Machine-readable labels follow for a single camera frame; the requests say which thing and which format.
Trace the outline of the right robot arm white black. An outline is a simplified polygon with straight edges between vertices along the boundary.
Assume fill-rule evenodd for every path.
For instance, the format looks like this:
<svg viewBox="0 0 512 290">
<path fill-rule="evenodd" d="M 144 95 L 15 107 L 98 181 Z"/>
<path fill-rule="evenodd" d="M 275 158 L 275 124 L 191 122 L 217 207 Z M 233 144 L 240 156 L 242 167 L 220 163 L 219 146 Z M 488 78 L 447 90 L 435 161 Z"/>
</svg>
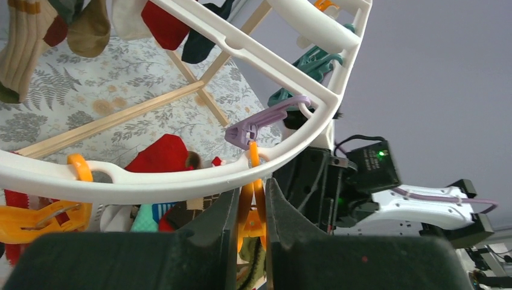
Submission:
<svg viewBox="0 0 512 290">
<path fill-rule="evenodd" d="M 421 236 L 444 238 L 469 255 L 476 266 L 469 272 L 475 289 L 511 287 L 510 275 L 486 275 L 490 266 L 477 247 L 493 234 L 487 215 L 496 208 L 494 201 L 478 199 L 468 179 L 442 188 L 404 185 L 385 138 L 356 139 L 367 145 L 345 151 L 336 143 L 332 154 L 308 147 L 276 170 L 273 177 L 285 199 L 328 234 L 376 221 L 419 222 Z M 480 203 L 486 209 L 475 212 L 473 205 Z"/>
</svg>

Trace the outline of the dark navy sock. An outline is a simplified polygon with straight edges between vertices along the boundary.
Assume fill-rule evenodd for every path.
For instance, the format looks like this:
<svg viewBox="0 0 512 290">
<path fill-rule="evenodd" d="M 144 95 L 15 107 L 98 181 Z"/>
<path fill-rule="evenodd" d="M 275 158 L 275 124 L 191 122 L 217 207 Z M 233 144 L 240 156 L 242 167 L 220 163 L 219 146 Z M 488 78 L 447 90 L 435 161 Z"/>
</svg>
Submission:
<svg viewBox="0 0 512 290">
<path fill-rule="evenodd" d="M 203 6 L 224 20 L 227 20 L 231 14 L 234 0 L 226 0 L 222 6 L 214 3 L 206 3 Z M 197 32 L 190 30 L 187 41 L 184 44 L 181 61 L 189 64 L 198 64 L 203 62 L 216 46 L 214 42 Z"/>
</svg>

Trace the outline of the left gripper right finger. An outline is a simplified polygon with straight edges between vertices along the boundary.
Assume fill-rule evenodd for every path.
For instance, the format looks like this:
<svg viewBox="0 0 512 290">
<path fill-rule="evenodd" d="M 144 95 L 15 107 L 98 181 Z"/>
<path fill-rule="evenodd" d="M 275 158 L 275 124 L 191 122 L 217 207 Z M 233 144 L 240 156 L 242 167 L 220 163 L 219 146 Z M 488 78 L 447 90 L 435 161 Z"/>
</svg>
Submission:
<svg viewBox="0 0 512 290">
<path fill-rule="evenodd" d="M 269 289 L 471 289 L 452 247 L 434 237 L 334 236 L 265 188 Z"/>
</svg>

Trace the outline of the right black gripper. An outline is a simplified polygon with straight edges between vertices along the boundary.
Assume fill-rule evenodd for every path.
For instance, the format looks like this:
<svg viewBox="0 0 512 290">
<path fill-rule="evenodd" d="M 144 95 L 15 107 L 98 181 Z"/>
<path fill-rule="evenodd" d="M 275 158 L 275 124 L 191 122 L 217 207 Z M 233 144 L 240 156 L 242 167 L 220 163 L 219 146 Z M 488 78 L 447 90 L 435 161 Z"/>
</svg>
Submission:
<svg viewBox="0 0 512 290">
<path fill-rule="evenodd" d="M 336 229 L 344 175 L 352 162 L 328 149 L 307 147 L 273 172 L 285 199 L 313 225 L 331 234 Z"/>
</svg>

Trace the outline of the white round clip hanger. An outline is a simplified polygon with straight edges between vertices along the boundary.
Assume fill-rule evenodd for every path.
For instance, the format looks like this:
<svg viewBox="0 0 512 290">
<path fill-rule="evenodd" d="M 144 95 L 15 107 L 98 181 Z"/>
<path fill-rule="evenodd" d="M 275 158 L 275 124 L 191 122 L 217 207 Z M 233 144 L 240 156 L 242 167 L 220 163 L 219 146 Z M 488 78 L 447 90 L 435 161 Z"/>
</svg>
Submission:
<svg viewBox="0 0 512 290">
<path fill-rule="evenodd" d="M 47 198 L 99 204 L 180 201 L 224 192 L 262 178 L 288 163 L 307 146 L 331 135 L 331 119 L 340 107 L 372 9 L 371 1 L 338 1 L 354 16 L 350 31 L 309 1 L 271 1 L 270 6 L 297 32 L 328 53 L 344 57 L 323 86 L 195 1 L 158 1 L 157 5 L 215 42 L 224 54 L 246 61 L 282 87 L 308 96 L 314 112 L 302 108 L 306 123 L 280 144 L 261 148 L 265 163 L 249 167 L 248 158 L 210 169 L 177 173 L 130 173 L 106 162 L 90 161 L 107 173 L 110 184 L 78 181 L 69 165 L 1 152 L 1 187 Z"/>
</svg>

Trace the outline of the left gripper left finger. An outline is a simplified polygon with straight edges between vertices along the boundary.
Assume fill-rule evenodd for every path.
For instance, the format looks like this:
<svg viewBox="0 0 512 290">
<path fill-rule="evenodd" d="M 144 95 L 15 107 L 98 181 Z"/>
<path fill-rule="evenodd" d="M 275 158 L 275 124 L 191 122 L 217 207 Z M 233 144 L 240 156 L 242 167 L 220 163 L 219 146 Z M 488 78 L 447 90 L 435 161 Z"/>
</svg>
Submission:
<svg viewBox="0 0 512 290">
<path fill-rule="evenodd" d="M 59 233 L 36 239 L 4 289 L 234 289 L 239 190 L 173 233 Z"/>
</svg>

